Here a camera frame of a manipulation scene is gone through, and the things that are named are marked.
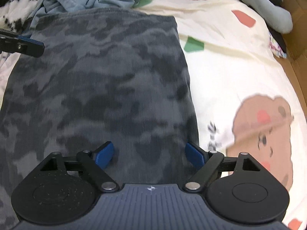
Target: black circular pad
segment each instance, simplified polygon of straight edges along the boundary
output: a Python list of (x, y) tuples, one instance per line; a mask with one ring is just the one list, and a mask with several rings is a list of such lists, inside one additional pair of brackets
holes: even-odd
[(207, 188), (208, 206), (220, 217), (241, 224), (281, 221), (289, 204), (287, 190), (268, 172), (237, 172)]
[(267, 190), (259, 184), (256, 183), (241, 183), (232, 189), (232, 194), (238, 200), (255, 203), (264, 200), (268, 196)]
[(84, 215), (93, 205), (95, 191), (78, 177), (48, 171), (24, 180), (11, 196), (15, 212), (39, 225), (59, 225)]

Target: light blue plush toy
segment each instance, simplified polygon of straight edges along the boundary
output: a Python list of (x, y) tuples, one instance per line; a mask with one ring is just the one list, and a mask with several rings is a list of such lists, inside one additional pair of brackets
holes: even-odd
[(269, 0), (242, 0), (251, 6), (274, 30), (287, 34), (293, 28), (290, 13), (282, 7), (275, 6)]

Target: brown bear face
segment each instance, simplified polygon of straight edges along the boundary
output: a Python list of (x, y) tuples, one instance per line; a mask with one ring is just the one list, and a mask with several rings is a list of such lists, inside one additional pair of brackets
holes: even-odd
[(293, 182), (290, 106), (283, 98), (256, 95), (243, 101), (233, 123), (227, 156), (250, 153), (289, 191)]

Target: patterned bedding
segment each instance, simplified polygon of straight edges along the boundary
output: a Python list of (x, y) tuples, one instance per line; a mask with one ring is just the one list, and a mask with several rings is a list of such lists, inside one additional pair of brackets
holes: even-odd
[(141, 0), (136, 9), (176, 19), (200, 147), (249, 152), (289, 191), (283, 223), (304, 230), (307, 124), (264, 20), (238, 0)]

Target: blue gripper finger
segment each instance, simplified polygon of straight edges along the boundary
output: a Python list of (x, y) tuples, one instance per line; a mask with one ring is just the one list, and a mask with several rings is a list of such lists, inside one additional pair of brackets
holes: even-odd
[(114, 145), (108, 141), (93, 152), (93, 160), (103, 170), (105, 169), (114, 155)]
[(190, 143), (185, 145), (185, 156), (197, 170), (204, 166), (209, 159), (208, 153)]

